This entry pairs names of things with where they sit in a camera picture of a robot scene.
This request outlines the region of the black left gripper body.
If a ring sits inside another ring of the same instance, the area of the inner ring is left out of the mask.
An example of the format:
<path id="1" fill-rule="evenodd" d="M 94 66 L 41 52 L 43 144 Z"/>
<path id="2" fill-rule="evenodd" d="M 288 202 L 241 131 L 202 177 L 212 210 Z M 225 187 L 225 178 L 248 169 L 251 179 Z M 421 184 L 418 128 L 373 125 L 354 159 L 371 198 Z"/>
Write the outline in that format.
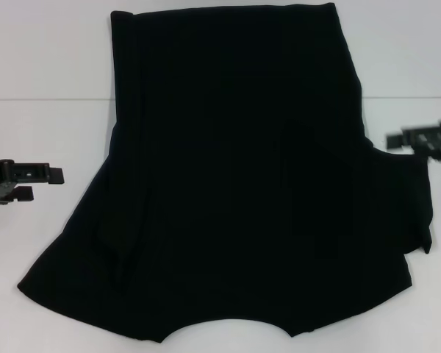
<path id="1" fill-rule="evenodd" d="M 0 160 L 0 204 L 9 204 L 13 190 L 18 184 L 48 183 L 48 163 L 16 163 L 14 160 Z"/>

